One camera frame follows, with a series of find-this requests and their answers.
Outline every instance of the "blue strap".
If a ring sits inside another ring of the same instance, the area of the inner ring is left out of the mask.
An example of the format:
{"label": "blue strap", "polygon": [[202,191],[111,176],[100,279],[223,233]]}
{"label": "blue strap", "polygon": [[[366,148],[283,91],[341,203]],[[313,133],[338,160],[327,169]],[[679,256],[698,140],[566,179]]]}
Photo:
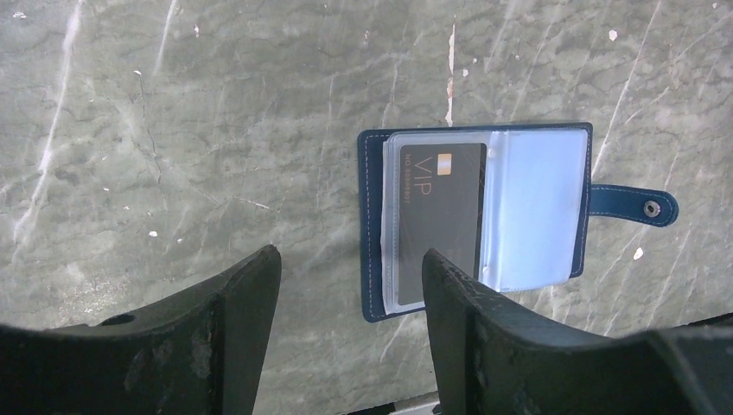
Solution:
{"label": "blue strap", "polygon": [[590,186],[590,214],[633,220],[654,227],[674,223],[679,205],[674,196],[660,190],[611,184]]}

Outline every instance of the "wallet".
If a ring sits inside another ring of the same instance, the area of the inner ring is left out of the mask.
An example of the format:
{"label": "wallet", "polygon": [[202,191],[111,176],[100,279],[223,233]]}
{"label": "wallet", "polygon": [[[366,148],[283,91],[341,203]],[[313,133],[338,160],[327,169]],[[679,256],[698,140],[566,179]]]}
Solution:
{"label": "wallet", "polygon": [[665,191],[591,184],[589,123],[363,131],[358,139],[362,313],[422,310],[436,248],[495,291],[583,273],[591,215],[666,227]]}

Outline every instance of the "gray stone tabletop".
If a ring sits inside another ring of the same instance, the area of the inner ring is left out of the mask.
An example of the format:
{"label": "gray stone tabletop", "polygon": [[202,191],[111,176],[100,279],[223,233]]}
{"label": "gray stone tabletop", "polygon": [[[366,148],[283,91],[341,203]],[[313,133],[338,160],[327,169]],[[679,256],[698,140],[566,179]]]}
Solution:
{"label": "gray stone tabletop", "polygon": [[585,273],[513,294],[619,336],[733,310],[733,3],[0,3],[0,321],[97,323],[284,259],[256,413],[435,389],[423,313],[360,313],[357,134],[589,121],[593,180],[676,224],[592,219]]}

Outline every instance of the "metal snap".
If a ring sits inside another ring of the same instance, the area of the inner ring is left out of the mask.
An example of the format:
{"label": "metal snap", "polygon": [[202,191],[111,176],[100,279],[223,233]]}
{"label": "metal snap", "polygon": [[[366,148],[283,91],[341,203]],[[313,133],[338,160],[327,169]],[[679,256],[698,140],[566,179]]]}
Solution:
{"label": "metal snap", "polygon": [[647,201],[644,203],[644,214],[650,218],[656,218],[660,215],[662,207],[656,201]]}

